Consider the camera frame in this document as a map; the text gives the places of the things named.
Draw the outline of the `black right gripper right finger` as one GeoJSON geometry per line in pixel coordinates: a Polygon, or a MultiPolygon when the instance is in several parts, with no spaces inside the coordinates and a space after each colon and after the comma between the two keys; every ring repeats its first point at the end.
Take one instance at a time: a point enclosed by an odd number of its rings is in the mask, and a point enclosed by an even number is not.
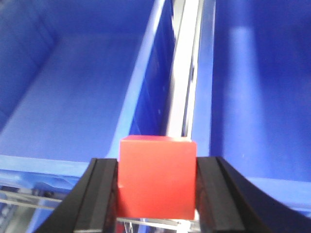
{"type": "Polygon", "coordinates": [[[310,218],[250,183],[222,157],[198,157],[196,201],[203,233],[309,233],[310,218]]]}

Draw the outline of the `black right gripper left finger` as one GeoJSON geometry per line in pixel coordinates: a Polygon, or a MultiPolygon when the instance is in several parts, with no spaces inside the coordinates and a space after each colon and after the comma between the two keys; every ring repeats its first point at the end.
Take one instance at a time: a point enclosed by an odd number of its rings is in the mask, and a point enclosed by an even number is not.
{"type": "Polygon", "coordinates": [[[75,187],[36,232],[115,232],[117,174],[116,159],[92,159],[75,187]]]}

